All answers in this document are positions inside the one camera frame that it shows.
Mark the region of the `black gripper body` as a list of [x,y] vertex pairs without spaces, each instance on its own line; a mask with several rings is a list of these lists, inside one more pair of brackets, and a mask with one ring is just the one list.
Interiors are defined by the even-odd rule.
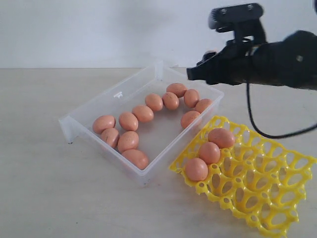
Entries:
[[240,85],[247,82],[261,85],[261,77],[252,63],[252,53],[257,47],[253,41],[243,41],[240,46],[234,41],[228,41],[220,52],[213,52],[213,85]]

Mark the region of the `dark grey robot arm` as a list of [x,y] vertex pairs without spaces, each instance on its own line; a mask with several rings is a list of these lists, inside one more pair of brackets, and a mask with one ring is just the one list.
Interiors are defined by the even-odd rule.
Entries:
[[186,70],[189,80],[208,85],[243,83],[317,88],[317,37],[297,31],[280,42],[228,44],[219,53],[207,53]]

